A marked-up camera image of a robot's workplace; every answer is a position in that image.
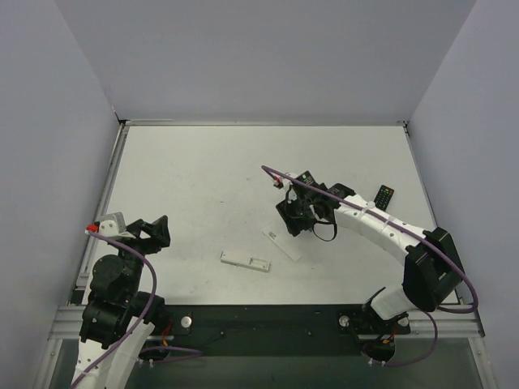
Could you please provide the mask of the white battery cover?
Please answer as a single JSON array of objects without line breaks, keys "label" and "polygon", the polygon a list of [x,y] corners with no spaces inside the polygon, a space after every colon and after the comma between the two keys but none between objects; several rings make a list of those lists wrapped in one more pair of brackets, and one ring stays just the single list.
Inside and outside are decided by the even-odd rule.
[{"label": "white battery cover", "polygon": [[289,234],[271,228],[263,229],[262,233],[293,262],[298,262],[303,257],[302,250],[291,240]]}]

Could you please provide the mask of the white remote control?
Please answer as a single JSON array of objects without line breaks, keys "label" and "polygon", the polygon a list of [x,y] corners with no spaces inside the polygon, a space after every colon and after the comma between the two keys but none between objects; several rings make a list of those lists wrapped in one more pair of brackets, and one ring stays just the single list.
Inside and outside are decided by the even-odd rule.
[{"label": "white remote control", "polygon": [[271,263],[268,260],[227,251],[221,253],[220,261],[225,264],[264,273],[268,273],[271,267]]}]

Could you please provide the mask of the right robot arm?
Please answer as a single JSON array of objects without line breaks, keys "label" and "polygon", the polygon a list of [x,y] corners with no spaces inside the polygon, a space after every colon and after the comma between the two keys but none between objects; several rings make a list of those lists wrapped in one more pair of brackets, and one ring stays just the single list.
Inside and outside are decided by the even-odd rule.
[{"label": "right robot arm", "polygon": [[296,237],[317,224],[356,232],[403,266],[400,285],[383,287],[369,306],[384,321],[410,310],[435,311],[461,283],[461,262],[449,233],[426,231],[371,206],[349,187],[324,184],[318,191],[289,185],[276,210],[290,235]]}]

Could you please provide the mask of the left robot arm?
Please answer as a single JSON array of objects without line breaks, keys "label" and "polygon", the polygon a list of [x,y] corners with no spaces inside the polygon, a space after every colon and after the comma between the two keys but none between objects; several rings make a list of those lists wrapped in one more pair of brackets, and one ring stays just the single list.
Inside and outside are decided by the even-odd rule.
[{"label": "left robot arm", "polygon": [[152,287],[139,289],[147,257],[169,247],[168,217],[126,224],[122,213],[102,216],[85,233],[117,249],[93,265],[88,303],[82,313],[73,388],[123,388],[151,333],[166,323],[165,300]]}]

